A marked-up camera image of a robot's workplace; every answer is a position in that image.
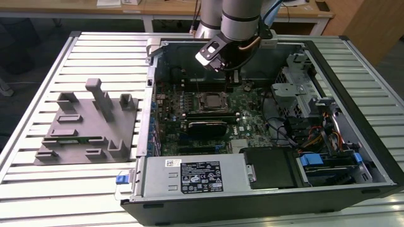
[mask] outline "motherboard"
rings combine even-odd
[[[261,115],[261,88],[243,82],[230,90],[186,92],[179,85],[158,85],[161,156],[229,154],[273,145]]]

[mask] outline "circuit board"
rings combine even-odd
[[[247,147],[273,145],[261,117],[258,90],[245,91],[243,86],[238,86],[233,88],[233,92],[225,93],[227,110],[235,112],[239,118],[235,124],[226,126],[225,135],[213,140],[189,139],[182,130],[183,122],[179,117],[182,113],[198,110],[199,94],[167,86],[159,87],[157,91],[161,156],[183,155],[179,154],[178,149],[202,147],[214,147],[215,154],[233,153],[230,141],[238,139],[245,139]]]

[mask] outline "cpu socket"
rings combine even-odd
[[[226,93],[206,92],[195,95],[198,98],[198,111],[199,112],[219,112],[227,111]]]

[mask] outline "blue latch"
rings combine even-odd
[[[129,175],[117,175],[115,184],[129,184]]]
[[[151,110],[155,110],[155,108],[157,108],[157,104],[151,102]]]
[[[354,157],[354,160],[355,160],[357,163],[362,162],[362,158],[361,158],[358,153],[354,153],[353,157]]]
[[[302,166],[323,164],[319,154],[306,154],[299,157]]]

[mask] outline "power supply label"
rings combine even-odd
[[[218,161],[181,163],[181,192],[183,194],[222,192]]]

